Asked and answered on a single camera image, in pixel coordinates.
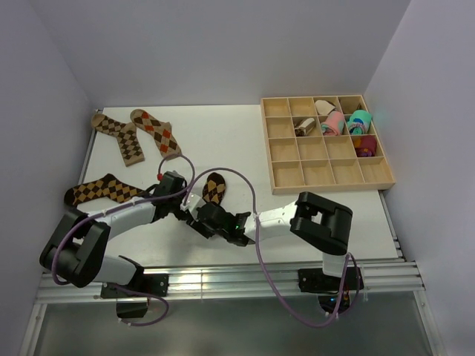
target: sock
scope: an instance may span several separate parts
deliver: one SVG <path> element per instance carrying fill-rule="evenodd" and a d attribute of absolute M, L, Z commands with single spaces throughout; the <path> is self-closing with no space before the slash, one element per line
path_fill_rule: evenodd
<path fill-rule="evenodd" d="M 358 157 L 374 157 L 376 155 L 378 143 L 374 136 L 361 136 L 353 141 L 353 145 Z"/>
<path fill-rule="evenodd" d="M 294 127 L 295 135 L 297 137 L 308 136 L 311 130 L 317 127 L 317 122 L 314 118 L 309 117 L 300 121 L 297 126 Z"/>
<path fill-rule="evenodd" d="M 355 111 L 348 121 L 348 131 L 350 135 L 365 135 L 370 129 L 373 115 L 365 110 Z"/>
<path fill-rule="evenodd" d="M 336 109 L 334 104 L 327 100 L 316 100 L 315 108 L 317 109 L 318 115 L 330 115 L 330 113 Z"/>
<path fill-rule="evenodd" d="M 181 148 L 171 134 L 170 122 L 161 122 L 141 109 L 131 112 L 131 121 L 154 138 L 162 157 L 181 154 Z"/>
<path fill-rule="evenodd" d="M 92 117 L 91 124 L 97 131 L 114 136 L 117 139 L 120 154 L 126 167 L 145 160 L 134 124 L 122 124 L 101 113 L 97 113 Z"/>
<path fill-rule="evenodd" d="M 143 190 L 120 182 L 113 174 L 93 182 L 82 183 L 68 189 L 65 194 L 65 204 L 77 206 L 83 202 L 107 197 L 114 202 L 127 202 L 130 198 L 142 193 Z"/>
<path fill-rule="evenodd" d="M 339 136 L 344 127 L 344 115 L 333 111 L 325 121 L 320 124 L 324 136 Z"/>
<path fill-rule="evenodd" d="M 221 204 L 226 191 L 226 182 L 223 176 L 218 173 L 211 173 L 206 178 L 206 184 L 203 187 L 203 199 L 207 202 Z"/>

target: white table surface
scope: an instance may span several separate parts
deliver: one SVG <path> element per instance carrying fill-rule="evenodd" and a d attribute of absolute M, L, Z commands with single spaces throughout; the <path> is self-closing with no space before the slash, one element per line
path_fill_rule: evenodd
<path fill-rule="evenodd" d="M 135 108 L 105 108 L 104 114 L 121 122 L 130 122 Z M 208 168 L 229 167 L 244 174 L 254 185 L 258 210 L 285 205 L 296 195 L 271 195 L 269 171 L 264 147 L 259 105 L 186 106 L 145 108 L 162 121 L 172 123 L 173 134 L 183 154 L 194 163 L 197 174 Z M 145 161 L 128 168 L 112 136 L 97 133 L 85 173 L 85 182 L 107 173 L 138 188 L 157 182 L 161 156 L 150 135 L 137 129 Z M 176 170 L 191 176 L 188 163 L 173 159 L 164 171 Z M 226 195 L 222 206 L 232 213 L 251 211 L 251 194 L 239 177 L 223 172 Z M 201 193 L 205 178 L 194 192 Z M 353 191 L 321 194 L 353 210 L 349 251 L 359 260 L 397 258 L 396 247 L 387 224 L 378 191 Z M 107 198 L 81 204 L 79 209 L 93 211 L 115 206 Z M 321 261 L 321 252 L 289 233 L 261 244 L 263 258 L 269 263 Z M 143 266 L 213 266 L 257 263 L 255 247 L 227 243 L 223 238 L 205 239 L 173 216 L 134 228 L 112 239 L 106 253 L 123 254 Z"/>

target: brown argyle sock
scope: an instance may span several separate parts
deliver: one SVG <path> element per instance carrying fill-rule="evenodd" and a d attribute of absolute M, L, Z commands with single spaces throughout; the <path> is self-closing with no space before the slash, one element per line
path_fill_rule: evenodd
<path fill-rule="evenodd" d="M 181 148 L 171 134 L 170 122 L 161 122 L 141 109 L 131 112 L 131 121 L 138 128 L 151 134 L 162 157 L 165 158 L 171 154 L 181 154 Z"/>
<path fill-rule="evenodd" d="M 206 178 L 206 184 L 203 187 L 203 199 L 207 202 L 221 204 L 226 191 L 226 182 L 219 173 L 211 173 Z"/>
<path fill-rule="evenodd" d="M 65 204 L 77 206 L 82 202 L 107 197 L 114 202 L 127 202 L 130 198 L 142 193 L 143 190 L 120 182 L 113 174 L 93 182 L 82 183 L 68 189 L 65 194 Z"/>
<path fill-rule="evenodd" d="M 126 167 L 142 162 L 145 159 L 137 139 L 137 129 L 134 124 L 122 124 L 101 113 L 97 113 L 92 117 L 91 124 L 97 131 L 114 136 L 117 139 L 120 154 L 124 159 Z"/>

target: black bracket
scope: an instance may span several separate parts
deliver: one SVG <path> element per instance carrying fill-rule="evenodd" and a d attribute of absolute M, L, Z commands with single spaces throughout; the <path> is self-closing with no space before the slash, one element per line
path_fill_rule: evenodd
<path fill-rule="evenodd" d="M 142 293 L 156 295 L 158 297 L 166 297 L 168 291 L 168 274 L 144 274 L 139 288 L 134 289 Z M 102 299 L 120 299 L 140 297 L 137 294 L 128 294 L 117 290 L 114 285 L 102 286 Z"/>
<path fill-rule="evenodd" d="M 355 291 L 358 286 L 357 273 L 361 276 L 361 271 L 355 267 L 348 267 L 345 277 L 345 285 L 350 291 Z M 338 291 L 341 278 L 327 276 L 322 268 L 303 268 L 298 270 L 298 287 L 303 293 L 326 294 Z M 359 279 L 359 289 L 364 288 L 363 278 Z"/>
<path fill-rule="evenodd" d="M 135 303 L 135 302 L 117 302 L 116 314 L 120 319 L 133 319 L 145 317 L 148 311 L 148 301 Z"/>

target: wooden organizer tray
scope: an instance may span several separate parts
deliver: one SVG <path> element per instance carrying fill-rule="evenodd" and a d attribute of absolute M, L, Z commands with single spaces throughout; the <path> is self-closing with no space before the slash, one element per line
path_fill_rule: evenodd
<path fill-rule="evenodd" d="M 295 136 L 294 125 L 302 119 L 313 117 L 320 123 L 327 118 L 317 114 L 314 103 L 319 99 L 333 103 L 340 112 L 343 112 L 341 101 L 350 106 L 360 104 L 361 109 L 367 110 L 361 95 L 261 100 L 272 193 L 383 190 L 392 187 L 394 176 L 373 122 L 367 135 L 376 138 L 375 157 L 356 156 L 353 141 L 361 136 L 350 135 L 346 123 L 341 136 L 323 136 L 319 124 L 309 136 Z M 352 113 L 343 114 L 348 121 Z"/>

